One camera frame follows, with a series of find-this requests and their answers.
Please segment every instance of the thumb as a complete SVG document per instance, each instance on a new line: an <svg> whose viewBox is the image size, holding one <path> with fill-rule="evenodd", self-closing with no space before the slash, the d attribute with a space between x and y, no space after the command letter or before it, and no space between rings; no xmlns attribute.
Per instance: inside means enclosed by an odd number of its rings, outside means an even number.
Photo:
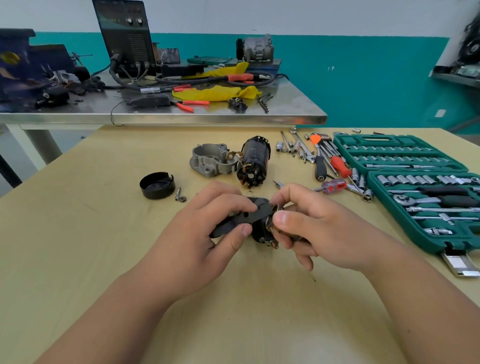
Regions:
<svg viewBox="0 0 480 364"><path fill-rule="evenodd" d="M273 215L273 224L284 232L299 235L310 242L321 233L318 219L295 211L277 211Z"/></svg>
<svg viewBox="0 0 480 364"><path fill-rule="evenodd" d="M225 270L230 260L241 248L243 242L251 232L252 226L250 224L240 224L226 234L212 249L208 255L208 260L209 263L215 267L214 270L217 272L217 276Z"/></svg>

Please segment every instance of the floor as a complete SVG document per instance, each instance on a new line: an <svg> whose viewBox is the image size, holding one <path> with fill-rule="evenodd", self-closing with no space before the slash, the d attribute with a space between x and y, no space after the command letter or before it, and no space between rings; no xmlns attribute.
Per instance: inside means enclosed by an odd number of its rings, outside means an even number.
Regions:
<svg viewBox="0 0 480 364"><path fill-rule="evenodd" d="M55 130L51 133L62 153L65 153L93 131ZM463 135L462 137L480 146L480 135ZM36 173L36 168L4 125L0 125L0 154L22 181L26 181ZM0 197L11 190L7 181L0 176Z"/></svg>

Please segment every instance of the stainless steel workbench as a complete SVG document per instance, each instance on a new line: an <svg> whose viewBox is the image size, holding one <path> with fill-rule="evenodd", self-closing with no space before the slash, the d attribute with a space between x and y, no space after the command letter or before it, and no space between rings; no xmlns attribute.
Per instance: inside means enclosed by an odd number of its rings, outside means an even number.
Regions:
<svg viewBox="0 0 480 364"><path fill-rule="evenodd" d="M105 72L100 74L107 85L114 85ZM274 97L267 102L269 113L265 114L256 100L247 100L243 114L228 108L226 101L212 102L209 107L195 106L195 112L185 112L176 106L156 109L134 109L126 102L140 93L132 90L106 90L87 93L85 96L71 94L68 105L30 113L0 113L0 123L6 124L37 169L61 155L61 151L48 130L96 130L111 124L110 113L117 125L182 125L182 126L279 126L298 124L325 124L327 115L286 78L278 78L264 93Z"/></svg>

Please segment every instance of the red screwdriver handle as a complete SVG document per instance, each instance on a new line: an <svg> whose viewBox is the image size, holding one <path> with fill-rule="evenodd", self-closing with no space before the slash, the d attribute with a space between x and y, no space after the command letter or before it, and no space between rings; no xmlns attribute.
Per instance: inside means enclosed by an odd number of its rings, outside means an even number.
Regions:
<svg viewBox="0 0 480 364"><path fill-rule="evenodd" d="M335 168L338 173L340 173L340 176L342 176L342 178L351 177L352 171L345 166L342 158L338 156L333 156L330 159L330 163L332 163L333 168Z"/></svg>

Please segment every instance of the black screwdriver handle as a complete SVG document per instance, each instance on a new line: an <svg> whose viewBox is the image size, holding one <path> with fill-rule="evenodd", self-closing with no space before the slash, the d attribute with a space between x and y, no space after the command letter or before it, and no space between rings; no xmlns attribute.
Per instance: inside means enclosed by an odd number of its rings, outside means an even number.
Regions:
<svg viewBox="0 0 480 364"><path fill-rule="evenodd" d="M438 196L443 207L478 207L480 200L466 196Z"/></svg>
<svg viewBox="0 0 480 364"><path fill-rule="evenodd" d="M418 191L426 194L430 197L435 196L447 196L447 195L456 195L456 196L469 196L468 190L460 186L438 186L438 187L419 187Z"/></svg>
<svg viewBox="0 0 480 364"><path fill-rule="evenodd" d="M327 178L327 166L325 165L325 158L322 155L315 157L315 179L318 181L325 181Z"/></svg>

